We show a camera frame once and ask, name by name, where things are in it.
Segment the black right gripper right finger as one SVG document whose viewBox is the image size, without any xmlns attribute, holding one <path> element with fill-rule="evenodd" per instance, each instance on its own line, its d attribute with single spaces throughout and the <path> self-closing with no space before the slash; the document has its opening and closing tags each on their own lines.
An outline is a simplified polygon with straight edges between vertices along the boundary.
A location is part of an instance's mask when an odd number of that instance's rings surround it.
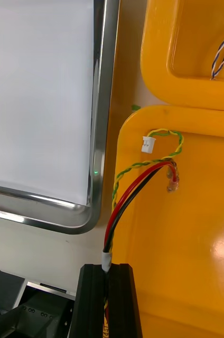
<svg viewBox="0 0 224 338">
<path fill-rule="evenodd" d="M 108 280 L 109 337 L 142 337 L 133 269 L 112 264 Z"/>
</svg>

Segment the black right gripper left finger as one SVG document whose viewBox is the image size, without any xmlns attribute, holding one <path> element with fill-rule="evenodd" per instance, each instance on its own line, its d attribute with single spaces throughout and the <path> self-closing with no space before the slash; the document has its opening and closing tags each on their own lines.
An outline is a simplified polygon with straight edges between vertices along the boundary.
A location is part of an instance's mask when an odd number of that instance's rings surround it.
<svg viewBox="0 0 224 338">
<path fill-rule="evenodd" d="M 80 269 L 70 337 L 103 337 L 105 273 L 101 265 Z"/>
</svg>

